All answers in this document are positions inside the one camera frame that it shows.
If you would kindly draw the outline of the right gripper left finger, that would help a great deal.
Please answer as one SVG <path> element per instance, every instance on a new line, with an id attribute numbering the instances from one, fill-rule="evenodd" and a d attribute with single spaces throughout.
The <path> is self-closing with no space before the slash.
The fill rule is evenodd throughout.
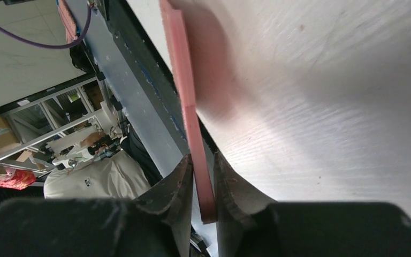
<path id="1" fill-rule="evenodd" d="M 174 170 L 134 201 L 136 256 L 189 256 L 193 165 L 185 155 Z"/>

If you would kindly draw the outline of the pink hand brush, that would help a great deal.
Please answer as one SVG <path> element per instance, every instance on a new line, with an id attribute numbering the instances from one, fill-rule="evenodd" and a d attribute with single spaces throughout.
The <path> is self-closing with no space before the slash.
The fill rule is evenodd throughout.
<path id="1" fill-rule="evenodd" d="M 184 16 L 169 1 L 159 1 L 174 84 L 178 91 L 184 128 L 194 170 L 201 220 L 217 221 L 215 196 L 207 164 L 199 119 L 196 113 L 195 85 Z"/>

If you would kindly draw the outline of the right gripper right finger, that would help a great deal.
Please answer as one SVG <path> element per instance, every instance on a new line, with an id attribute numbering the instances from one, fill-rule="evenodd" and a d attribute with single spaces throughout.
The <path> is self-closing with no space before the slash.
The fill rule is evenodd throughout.
<path id="1" fill-rule="evenodd" d="M 254 215 L 274 199 L 240 176 L 221 152 L 214 155 L 214 191 L 219 256 L 236 256 L 244 235 L 259 227 Z"/>

